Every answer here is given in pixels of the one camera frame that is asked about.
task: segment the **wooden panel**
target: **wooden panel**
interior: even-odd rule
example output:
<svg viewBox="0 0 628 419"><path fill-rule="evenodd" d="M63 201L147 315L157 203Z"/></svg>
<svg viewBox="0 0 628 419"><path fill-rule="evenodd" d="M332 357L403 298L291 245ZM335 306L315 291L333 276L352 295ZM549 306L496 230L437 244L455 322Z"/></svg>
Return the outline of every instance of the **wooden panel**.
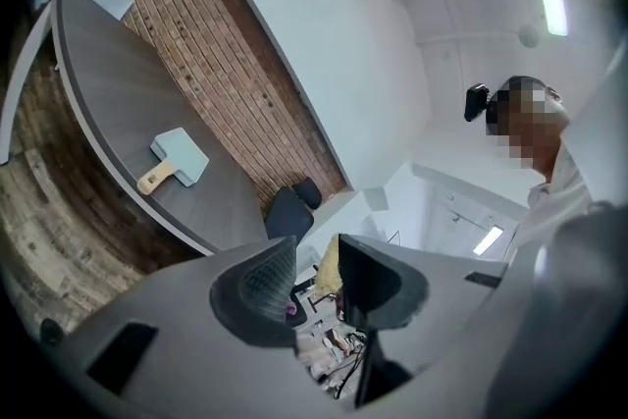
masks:
<svg viewBox="0 0 628 419"><path fill-rule="evenodd" d="M58 0L61 53L98 145L131 186L157 164L153 138L184 128L209 157L198 183L170 178L146 203L210 251L265 238L251 179L192 109L155 49L91 0Z"/></svg>

